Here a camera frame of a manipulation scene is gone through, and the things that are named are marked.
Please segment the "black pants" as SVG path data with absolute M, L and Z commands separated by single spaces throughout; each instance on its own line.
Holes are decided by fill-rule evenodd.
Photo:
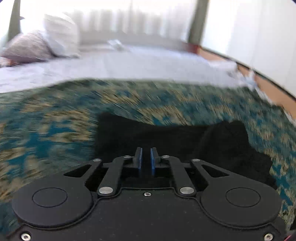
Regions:
M 197 158 L 230 172 L 277 189 L 271 176 L 270 156 L 258 152 L 249 143 L 243 122 L 222 121 L 212 125 L 155 126 L 111 113 L 98 115 L 94 157 L 104 161 L 134 154 L 138 147 L 148 158 L 155 147 L 159 154 L 183 162 Z

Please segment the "teal paisley bedspread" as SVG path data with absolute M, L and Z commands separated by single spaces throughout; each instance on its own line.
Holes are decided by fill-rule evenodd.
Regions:
M 2 235 L 18 228 L 10 201 L 19 188 L 93 158 L 105 111 L 159 126 L 242 121 L 250 144 L 271 157 L 280 216 L 292 227 L 295 125 L 283 108 L 247 87 L 84 79 L 1 94 Z

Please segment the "white crumpled cloth at edge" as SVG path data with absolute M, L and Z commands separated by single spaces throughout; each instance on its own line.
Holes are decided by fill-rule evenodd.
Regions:
M 229 60 L 220 60 L 220 61 L 208 61 L 209 65 L 215 69 L 218 69 L 220 71 L 223 71 L 227 73 L 230 76 L 234 76 L 238 72 L 238 66 L 237 63 L 234 61 Z

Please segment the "purple floral pillow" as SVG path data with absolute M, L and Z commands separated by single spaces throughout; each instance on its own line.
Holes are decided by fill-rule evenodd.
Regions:
M 19 64 L 43 62 L 54 58 L 39 32 L 16 35 L 1 51 L 1 57 Z

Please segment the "white bed sheet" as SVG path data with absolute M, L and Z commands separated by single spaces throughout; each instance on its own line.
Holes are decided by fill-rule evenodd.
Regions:
M 128 46 L 123 51 L 104 46 L 86 50 L 79 58 L 53 58 L 1 68 L 1 92 L 50 86 L 76 79 L 160 80 L 219 87 L 242 82 L 213 68 L 197 54 Z

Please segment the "white pillow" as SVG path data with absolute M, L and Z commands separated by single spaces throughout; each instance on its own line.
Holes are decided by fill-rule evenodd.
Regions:
M 75 22 L 66 14 L 46 14 L 44 39 L 54 55 L 79 57 L 80 35 Z

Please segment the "right green drape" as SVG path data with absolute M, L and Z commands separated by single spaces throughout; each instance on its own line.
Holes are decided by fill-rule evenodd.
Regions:
M 188 42 L 193 45 L 200 45 L 207 18 L 209 0 L 198 0 L 194 17 L 192 20 Z

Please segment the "green drape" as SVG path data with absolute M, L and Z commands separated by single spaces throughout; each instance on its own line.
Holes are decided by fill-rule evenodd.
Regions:
M 200 45 L 207 18 L 209 0 L 198 0 L 194 17 L 192 20 L 188 42 L 193 45 Z
M 7 34 L 7 42 L 12 40 L 21 32 L 20 21 L 22 19 L 20 15 L 21 0 L 14 0 L 13 7 L 11 10 L 10 23 Z

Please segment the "left green drape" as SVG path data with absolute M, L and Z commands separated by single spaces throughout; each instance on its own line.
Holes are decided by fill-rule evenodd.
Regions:
M 14 0 L 13 7 L 11 10 L 10 23 L 7 34 L 7 42 L 12 40 L 21 32 L 20 21 L 22 19 L 20 15 L 21 0 Z

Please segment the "white sheer curtain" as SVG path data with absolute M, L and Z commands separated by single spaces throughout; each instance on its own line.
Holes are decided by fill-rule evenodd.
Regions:
M 21 16 L 40 21 L 66 14 L 83 42 L 104 35 L 156 37 L 187 41 L 197 1 L 21 1 Z

